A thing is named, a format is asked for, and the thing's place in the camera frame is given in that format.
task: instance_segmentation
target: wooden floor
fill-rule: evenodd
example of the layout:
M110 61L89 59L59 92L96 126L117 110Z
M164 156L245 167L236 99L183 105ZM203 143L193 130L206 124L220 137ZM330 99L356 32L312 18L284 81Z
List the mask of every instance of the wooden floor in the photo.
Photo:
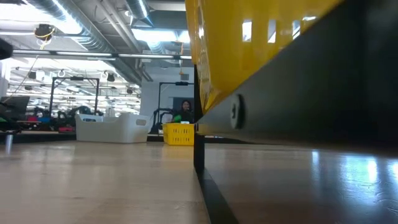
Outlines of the wooden floor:
M319 149L206 145L240 223L398 223L398 159Z
M208 223L192 147L68 141L15 144L11 157L2 149L1 224Z

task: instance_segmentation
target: woman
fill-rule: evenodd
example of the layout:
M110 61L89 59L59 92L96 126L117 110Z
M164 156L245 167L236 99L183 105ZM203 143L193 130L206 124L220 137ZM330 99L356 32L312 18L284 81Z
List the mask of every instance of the woman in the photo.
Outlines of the woman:
M180 123L181 121L188 121L189 123L193 123L193 113L191 109L191 102L189 102L189 100L183 100L181 110L174 115L173 122Z

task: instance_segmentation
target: white bin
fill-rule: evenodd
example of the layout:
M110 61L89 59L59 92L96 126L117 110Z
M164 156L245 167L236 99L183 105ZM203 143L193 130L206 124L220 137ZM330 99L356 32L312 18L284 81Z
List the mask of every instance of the white bin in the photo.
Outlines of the white bin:
M118 118L76 115L78 141L134 143L146 142L149 117L122 113Z

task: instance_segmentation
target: yellow crate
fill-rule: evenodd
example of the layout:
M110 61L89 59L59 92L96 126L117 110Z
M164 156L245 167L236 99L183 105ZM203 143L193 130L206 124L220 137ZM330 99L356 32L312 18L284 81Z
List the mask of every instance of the yellow crate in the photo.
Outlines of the yellow crate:
M293 22L302 34L340 1L185 0L203 112L293 41Z
M163 140L171 146L193 146L193 124L163 124Z

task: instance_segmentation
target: dark hair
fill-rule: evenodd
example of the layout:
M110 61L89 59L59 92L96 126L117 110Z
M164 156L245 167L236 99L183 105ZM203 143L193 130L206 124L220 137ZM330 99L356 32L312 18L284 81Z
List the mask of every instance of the dark hair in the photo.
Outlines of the dark hair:
M189 104L189 111L191 111L191 110L192 110L192 105L191 105L191 102L190 102L189 100L183 100L183 101L182 101L182 103L181 103L181 110L183 110L183 109L182 109L182 105L184 105L185 102L187 102L187 103Z

